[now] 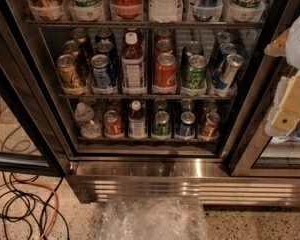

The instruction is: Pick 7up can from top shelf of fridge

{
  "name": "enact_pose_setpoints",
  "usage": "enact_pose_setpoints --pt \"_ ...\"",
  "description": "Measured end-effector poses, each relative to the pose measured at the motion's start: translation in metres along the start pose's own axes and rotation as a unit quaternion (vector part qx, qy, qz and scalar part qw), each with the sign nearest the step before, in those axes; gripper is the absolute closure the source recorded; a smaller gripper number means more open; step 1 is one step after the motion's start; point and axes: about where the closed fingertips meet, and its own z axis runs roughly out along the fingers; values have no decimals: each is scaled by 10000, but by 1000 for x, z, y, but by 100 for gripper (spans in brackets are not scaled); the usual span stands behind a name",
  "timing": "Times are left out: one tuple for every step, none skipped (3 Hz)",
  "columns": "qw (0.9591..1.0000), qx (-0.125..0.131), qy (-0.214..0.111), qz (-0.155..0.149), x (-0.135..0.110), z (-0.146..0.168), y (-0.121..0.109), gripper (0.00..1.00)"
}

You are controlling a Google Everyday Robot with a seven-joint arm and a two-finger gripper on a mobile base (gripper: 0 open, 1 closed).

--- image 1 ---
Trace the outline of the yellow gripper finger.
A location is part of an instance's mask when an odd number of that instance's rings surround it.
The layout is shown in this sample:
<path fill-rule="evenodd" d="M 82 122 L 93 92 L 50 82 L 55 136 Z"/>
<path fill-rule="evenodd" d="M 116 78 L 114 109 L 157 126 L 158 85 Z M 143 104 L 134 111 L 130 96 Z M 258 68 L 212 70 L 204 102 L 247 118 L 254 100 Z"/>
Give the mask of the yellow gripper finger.
<path fill-rule="evenodd" d="M 289 134 L 300 121 L 300 70 L 291 78 L 282 77 L 266 119 L 265 133 L 271 137 Z"/>
<path fill-rule="evenodd" d="M 281 33 L 274 41 L 269 43 L 264 53 L 272 57 L 285 57 L 286 56 L 286 42 L 290 29 L 285 30 Z"/>

